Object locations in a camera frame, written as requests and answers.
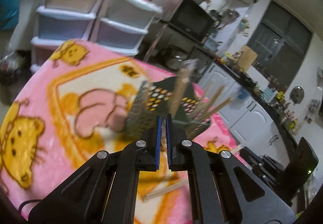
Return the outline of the chopsticks diagonal pair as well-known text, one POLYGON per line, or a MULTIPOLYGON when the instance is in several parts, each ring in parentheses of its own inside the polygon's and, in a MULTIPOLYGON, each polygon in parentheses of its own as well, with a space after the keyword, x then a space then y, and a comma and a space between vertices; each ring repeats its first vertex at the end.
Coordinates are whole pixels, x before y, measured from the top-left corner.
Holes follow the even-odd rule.
POLYGON ((150 199, 153 199, 153 198, 156 198, 156 197, 159 197, 159 196, 163 196, 167 193, 170 193, 172 191, 175 191, 185 185, 188 184, 188 179, 183 179, 175 184, 172 184, 168 187, 164 187, 164 188, 161 188, 161 189, 158 189, 156 191, 153 191, 153 192, 150 192, 144 196, 142 196, 142 200, 143 201, 148 201, 150 199))

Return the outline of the white kitchen cabinets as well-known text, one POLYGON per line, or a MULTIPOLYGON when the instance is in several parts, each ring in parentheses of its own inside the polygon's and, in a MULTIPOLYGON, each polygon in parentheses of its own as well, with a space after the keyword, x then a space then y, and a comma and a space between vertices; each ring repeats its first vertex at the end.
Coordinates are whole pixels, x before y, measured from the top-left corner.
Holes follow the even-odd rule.
POLYGON ((268 155, 286 166, 290 159, 273 118, 251 91, 242 85, 239 77, 212 63, 198 85, 206 89, 210 82, 213 84, 206 95, 208 98, 213 96, 220 86, 224 86, 216 104, 233 97, 229 104, 220 109, 219 115, 238 143, 258 156, 268 155))

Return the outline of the dark kitchen window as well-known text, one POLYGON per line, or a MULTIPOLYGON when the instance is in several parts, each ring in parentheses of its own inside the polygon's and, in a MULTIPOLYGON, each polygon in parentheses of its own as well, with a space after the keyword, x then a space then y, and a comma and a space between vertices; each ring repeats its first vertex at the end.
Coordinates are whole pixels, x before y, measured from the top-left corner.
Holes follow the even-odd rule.
POLYGON ((313 33, 295 16, 275 2, 266 9, 247 42, 257 53, 263 76, 272 76, 289 87, 301 67, 313 33))

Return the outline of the chopsticks in caddy right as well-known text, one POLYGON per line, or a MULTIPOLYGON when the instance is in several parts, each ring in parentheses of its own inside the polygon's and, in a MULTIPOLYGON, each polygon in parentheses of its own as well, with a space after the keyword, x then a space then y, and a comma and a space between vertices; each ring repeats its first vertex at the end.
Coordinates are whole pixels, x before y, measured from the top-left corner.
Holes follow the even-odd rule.
POLYGON ((233 100, 233 97, 227 97, 227 99, 213 107, 213 105, 218 101, 219 97, 222 95, 222 92, 225 88, 224 84, 220 85, 216 92, 212 95, 212 97, 207 98, 206 95, 208 94, 209 90, 213 87, 214 82, 215 81, 212 80, 208 84, 208 86, 204 90, 203 95, 199 98, 196 107, 191 113, 189 113, 188 117, 191 121, 195 121, 197 123, 204 122, 213 114, 219 112, 220 109, 224 108, 233 100))

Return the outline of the chopsticks in caddy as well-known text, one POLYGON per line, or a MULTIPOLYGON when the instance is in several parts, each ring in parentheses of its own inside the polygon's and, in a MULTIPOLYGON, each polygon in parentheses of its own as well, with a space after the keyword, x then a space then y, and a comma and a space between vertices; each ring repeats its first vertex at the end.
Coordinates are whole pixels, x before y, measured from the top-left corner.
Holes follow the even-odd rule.
POLYGON ((171 114, 172 118, 174 118, 177 114, 181 99, 183 98, 185 91, 191 82, 191 75, 195 70, 197 63, 197 59, 185 60, 177 73, 174 90, 168 103, 169 113, 171 114))
POLYGON ((220 109, 224 108, 233 100, 233 97, 227 97, 227 99, 213 107, 213 105, 218 101, 219 97, 222 95, 222 92, 225 88, 224 84, 220 85, 216 92, 212 95, 212 97, 207 98, 206 95, 208 94, 209 90, 213 87, 214 82, 215 81, 212 80, 208 84, 208 86, 204 90, 203 95, 199 98, 196 107, 191 113, 189 113, 188 117, 191 121, 195 121, 197 123, 204 122, 213 114, 219 112, 220 109))

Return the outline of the chopsticks in caddy middle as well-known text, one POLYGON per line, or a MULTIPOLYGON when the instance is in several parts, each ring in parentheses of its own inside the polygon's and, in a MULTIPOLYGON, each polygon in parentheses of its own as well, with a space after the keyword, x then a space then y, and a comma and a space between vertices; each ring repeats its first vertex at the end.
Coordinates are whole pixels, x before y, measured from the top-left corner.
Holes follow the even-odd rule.
POLYGON ((183 98, 185 91, 191 82, 191 75, 195 70, 197 63, 197 59, 185 60, 177 73, 174 90, 168 103, 169 113, 171 114, 172 118, 174 118, 177 114, 181 99, 183 98))

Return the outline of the wooden cutting board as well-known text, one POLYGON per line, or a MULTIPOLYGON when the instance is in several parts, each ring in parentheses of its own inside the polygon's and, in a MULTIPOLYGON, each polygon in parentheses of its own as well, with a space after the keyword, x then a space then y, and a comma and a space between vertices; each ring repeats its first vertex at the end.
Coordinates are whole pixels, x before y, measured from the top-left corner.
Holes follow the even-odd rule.
POLYGON ((243 45, 239 53, 241 56, 238 60, 238 67, 240 71, 245 73, 257 59, 258 54, 247 45, 243 45))

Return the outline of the steel cooking pot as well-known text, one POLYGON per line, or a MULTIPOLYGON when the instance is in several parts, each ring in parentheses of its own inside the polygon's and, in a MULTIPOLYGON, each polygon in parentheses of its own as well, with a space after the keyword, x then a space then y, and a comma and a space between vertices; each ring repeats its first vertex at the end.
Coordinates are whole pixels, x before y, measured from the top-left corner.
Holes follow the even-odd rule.
POLYGON ((177 71, 188 58, 188 54, 180 48, 168 48, 165 53, 165 65, 173 71, 177 71))

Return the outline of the black trash bag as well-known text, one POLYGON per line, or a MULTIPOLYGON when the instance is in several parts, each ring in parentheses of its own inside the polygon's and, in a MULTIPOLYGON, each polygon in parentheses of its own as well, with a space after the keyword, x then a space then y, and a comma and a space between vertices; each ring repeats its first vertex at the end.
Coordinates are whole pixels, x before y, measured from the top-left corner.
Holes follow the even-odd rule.
POLYGON ((4 105, 11 105, 18 95, 26 64, 26 54, 16 51, 1 58, 1 102, 4 105))

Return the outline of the metal shelf rack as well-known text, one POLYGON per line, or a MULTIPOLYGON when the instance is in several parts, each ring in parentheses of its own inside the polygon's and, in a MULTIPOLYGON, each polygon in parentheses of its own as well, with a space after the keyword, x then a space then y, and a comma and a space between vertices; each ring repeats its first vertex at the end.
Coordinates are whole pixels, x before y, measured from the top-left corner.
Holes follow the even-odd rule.
POLYGON ((148 34, 140 44, 139 53, 135 58, 144 60, 153 42, 156 42, 156 45, 152 49, 147 62, 164 70, 172 73, 177 72, 169 69, 165 65, 165 53, 168 48, 177 47, 182 49, 188 54, 187 60, 197 59, 198 63, 192 75, 192 81, 195 83, 199 82, 203 75, 205 75, 216 56, 214 51, 196 43, 183 33, 178 32, 169 25, 165 25, 163 22, 157 22, 151 24, 148 28, 148 34))

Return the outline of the right plastic drawer tower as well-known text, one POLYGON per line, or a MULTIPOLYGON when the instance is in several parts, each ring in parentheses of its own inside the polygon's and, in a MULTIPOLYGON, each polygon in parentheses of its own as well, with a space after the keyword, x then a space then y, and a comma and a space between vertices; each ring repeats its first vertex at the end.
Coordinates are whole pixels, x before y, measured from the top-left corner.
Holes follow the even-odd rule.
POLYGON ((149 0, 104 0, 89 40, 133 57, 138 54, 150 25, 160 20, 162 14, 163 8, 149 0))

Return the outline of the plastic drawer tower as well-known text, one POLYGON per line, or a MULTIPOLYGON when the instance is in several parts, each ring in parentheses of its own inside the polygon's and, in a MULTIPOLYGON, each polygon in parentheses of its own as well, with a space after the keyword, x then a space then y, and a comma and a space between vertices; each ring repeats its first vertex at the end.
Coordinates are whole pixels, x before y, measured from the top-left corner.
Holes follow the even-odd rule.
POLYGON ((162 14, 163 8, 149 0, 104 0, 89 40, 133 57, 138 54, 150 25, 160 20, 162 14))
POLYGON ((35 73, 51 54, 69 39, 90 37, 103 0, 43 0, 36 9, 31 39, 31 71, 35 73))

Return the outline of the black microwave oven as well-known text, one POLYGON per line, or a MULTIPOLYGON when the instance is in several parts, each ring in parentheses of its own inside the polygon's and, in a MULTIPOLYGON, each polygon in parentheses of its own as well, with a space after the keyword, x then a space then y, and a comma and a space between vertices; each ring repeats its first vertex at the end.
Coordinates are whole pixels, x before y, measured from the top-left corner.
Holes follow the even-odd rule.
POLYGON ((162 21, 201 43, 215 20, 200 4, 205 0, 153 0, 163 8, 162 21))

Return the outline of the left plastic drawer tower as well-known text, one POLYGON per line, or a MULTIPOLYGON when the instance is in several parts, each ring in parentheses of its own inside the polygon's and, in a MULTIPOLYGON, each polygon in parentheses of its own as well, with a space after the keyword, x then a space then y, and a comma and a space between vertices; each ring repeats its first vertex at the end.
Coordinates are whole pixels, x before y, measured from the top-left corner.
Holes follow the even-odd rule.
POLYGON ((51 54, 69 39, 90 37, 103 0, 43 0, 36 9, 31 39, 31 71, 35 73, 51 54))

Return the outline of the blue bag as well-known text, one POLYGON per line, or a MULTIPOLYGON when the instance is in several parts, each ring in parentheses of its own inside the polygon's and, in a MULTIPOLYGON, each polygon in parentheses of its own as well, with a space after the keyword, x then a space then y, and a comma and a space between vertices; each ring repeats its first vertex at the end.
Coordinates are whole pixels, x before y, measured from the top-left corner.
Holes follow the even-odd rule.
POLYGON ((1 0, 1 32, 14 30, 19 21, 20 0, 1 0))

